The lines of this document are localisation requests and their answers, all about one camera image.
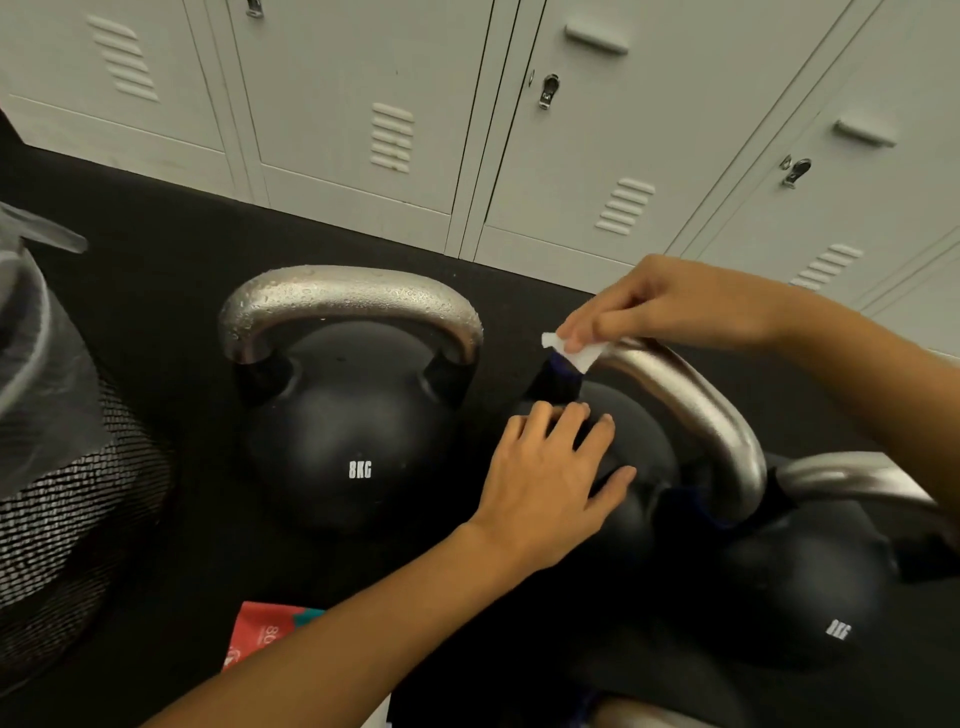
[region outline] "black kettlebell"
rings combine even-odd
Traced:
[[[329,323],[280,351],[272,332],[297,319]],[[427,324],[445,346],[371,319]],[[269,495],[296,523],[339,532],[388,519],[444,461],[483,342],[476,311],[442,283],[325,265],[247,281],[220,330]]]
[[[936,504],[878,452],[835,452],[770,472],[754,516],[688,543],[663,585],[673,614],[714,651],[765,667],[826,667],[861,650],[892,585],[960,573],[939,535],[891,541],[857,502]],[[709,609],[701,604],[708,602]]]
[[[595,367],[619,370],[662,401],[699,442],[712,465],[712,478],[690,490],[691,508],[720,522],[739,523],[754,513],[763,496],[766,465],[750,426],[733,405],[672,350],[652,339],[625,339],[609,347]],[[551,353],[526,393],[508,414],[527,414],[537,400],[554,404],[584,401],[588,421],[575,441],[579,447],[604,414],[616,425],[591,490],[595,494],[618,468],[632,465],[636,477],[627,498],[599,533],[567,558],[581,572],[607,578],[610,570],[635,570],[651,554],[652,515],[666,491],[680,489],[676,454],[660,424],[635,400],[588,381],[558,353]]]

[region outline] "kettlebell handle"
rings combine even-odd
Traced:
[[[297,265],[267,271],[237,288],[220,311],[227,358],[255,364],[273,352],[270,329],[306,318],[398,318],[429,324],[458,345],[472,365],[483,343],[470,302],[437,280],[402,271]]]
[[[731,402],[682,357],[654,339],[623,339],[598,364],[624,372],[663,402],[715,465],[703,505],[716,520],[751,516],[766,488],[767,466],[754,431]]]
[[[936,510],[937,503],[882,452],[828,452],[782,465],[777,483],[798,503],[888,500]]]

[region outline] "locker vent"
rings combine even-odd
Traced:
[[[629,235],[636,218],[643,214],[643,209],[656,191],[652,184],[624,177],[610,193],[600,219],[593,226],[618,235]]]
[[[370,161],[395,172],[410,172],[410,154],[414,148],[414,115],[410,111],[373,105],[373,142]]]
[[[93,29],[93,42],[100,48],[113,86],[120,93],[158,102],[154,80],[133,29],[96,15],[88,15],[86,24]]]
[[[800,285],[811,291],[819,291],[835,277],[843,273],[844,268],[863,257],[863,251],[849,245],[831,245],[817,255],[795,278],[790,285]]]

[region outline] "finger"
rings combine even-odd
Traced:
[[[594,425],[584,442],[577,448],[577,455],[586,460],[588,465],[596,470],[600,466],[600,459],[603,457],[610,443],[613,442],[613,435],[616,427],[613,426],[613,417],[605,414],[600,421]]]
[[[566,450],[573,449],[573,441],[580,431],[580,425],[589,417],[590,405],[585,402],[571,402],[566,406],[564,413],[560,416],[557,424],[547,438],[547,442],[553,443],[558,448]]]
[[[550,402],[534,402],[530,414],[527,415],[527,422],[523,426],[523,434],[520,435],[521,442],[543,442],[546,436],[546,429],[553,418],[553,405]]]
[[[507,420],[507,426],[503,428],[503,434],[500,435],[500,442],[496,446],[497,450],[506,448],[519,439],[520,433],[523,432],[523,424],[526,419],[523,415],[514,415]]]
[[[616,341],[624,336],[669,335],[671,302],[653,299],[621,311],[605,311],[592,322],[591,335],[596,341]]]
[[[625,465],[607,478],[600,492],[587,501],[587,512],[594,519],[593,524],[598,530],[613,509],[627,497],[627,491],[635,477],[636,468]]]
[[[583,336],[583,334],[589,332],[589,322],[602,311],[616,310],[631,305],[633,298],[631,284],[627,278],[623,278],[580,306],[567,316],[566,321],[557,329],[557,335],[567,340],[565,350],[575,353],[582,349],[584,345],[589,344],[590,341],[585,340]]]

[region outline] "paper towel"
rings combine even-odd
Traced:
[[[586,374],[587,370],[593,366],[593,362],[599,359],[600,355],[611,346],[610,343],[589,344],[576,353],[567,353],[564,351],[564,343],[566,340],[560,338],[552,331],[541,334],[540,342],[545,349],[553,348],[559,352],[568,362],[576,367],[577,371],[582,375]]]

